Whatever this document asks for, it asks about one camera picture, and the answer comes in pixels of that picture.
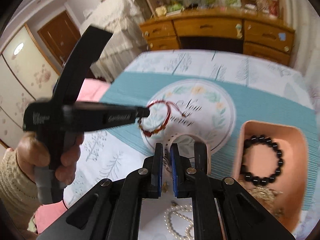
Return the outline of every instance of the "wooden desk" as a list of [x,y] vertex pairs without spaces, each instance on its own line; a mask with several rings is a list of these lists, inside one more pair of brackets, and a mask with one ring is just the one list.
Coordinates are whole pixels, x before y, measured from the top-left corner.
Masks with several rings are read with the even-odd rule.
[[261,57],[283,65],[289,64],[295,33],[282,20],[270,19],[268,15],[219,7],[153,18],[140,28],[151,50],[210,49],[212,45],[212,49]]

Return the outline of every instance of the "human hand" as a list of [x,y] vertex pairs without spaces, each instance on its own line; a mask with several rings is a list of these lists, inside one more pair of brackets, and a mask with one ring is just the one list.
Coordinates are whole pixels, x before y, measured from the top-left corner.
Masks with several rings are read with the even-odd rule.
[[[79,145],[83,143],[84,135],[79,134],[75,145],[61,155],[61,166],[57,168],[57,179],[70,185],[76,175],[76,163],[80,158]],[[35,182],[34,166],[45,167],[50,163],[50,155],[47,148],[35,139],[34,133],[27,133],[20,140],[17,147],[17,161],[20,169],[29,179]]]

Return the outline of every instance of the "black bead bracelet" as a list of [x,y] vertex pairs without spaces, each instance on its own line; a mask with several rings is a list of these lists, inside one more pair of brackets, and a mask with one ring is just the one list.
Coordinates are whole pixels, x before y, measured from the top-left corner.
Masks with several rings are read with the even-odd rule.
[[276,181],[276,177],[281,174],[281,167],[284,164],[284,160],[282,159],[283,152],[279,149],[278,144],[273,142],[270,137],[266,138],[265,135],[260,135],[258,137],[252,135],[250,139],[244,140],[243,155],[245,155],[248,148],[255,144],[265,144],[271,147],[278,158],[278,167],[276,168],[275,173],[271,174],[269,177],[260,178],[247,171],[247,166],[243,164],[242,159],[240,174],[244,175],[245,181],[252,182],[255,186],[266,186],[268,183],[274,183]]

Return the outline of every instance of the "drawer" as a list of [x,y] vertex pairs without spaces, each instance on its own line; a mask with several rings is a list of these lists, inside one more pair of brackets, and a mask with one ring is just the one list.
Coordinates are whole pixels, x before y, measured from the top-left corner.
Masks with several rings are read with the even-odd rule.
[[148,41],[150,50],[179,49],[176,37],[161,38]]
[[264,58],[276,63],[288,65],[290,56],[286,53],[250,42],[244,43],[243,54]]
[[146,40],[176,35],[171,21],[142,26],[140,29]]
[[290,54],[293,45],[294,33],[289,33],[277,27],[244,21],[244,40],[278,49]]
[[173,22],[178,36],[207,36],[237,39],[236,26],[242,33],[242,20],[231,18],[197,18],[175,20]]

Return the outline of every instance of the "teal stripe on tablecloth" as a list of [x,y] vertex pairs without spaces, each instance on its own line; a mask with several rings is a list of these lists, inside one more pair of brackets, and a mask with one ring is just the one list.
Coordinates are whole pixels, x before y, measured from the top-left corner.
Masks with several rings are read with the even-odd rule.
[[[318,165],[318,140],[314,111],[285,98],[260,90],[208,78],[155,73],[123,72],[102,97],[101,102],[126,105],[146,105],[163,87],[185,79],[203,79],[223,87],[232,97],[237,111],[236,126],[227,144],[212,155],[212,176],[230,176],[240,127],[248,120],[273,122],[300,128],[308,141],[308,185],[303,210],[308,210],[315,190]],[[152,155],[144,144],[137,125],[108,130],[118,139],[144,155]]]

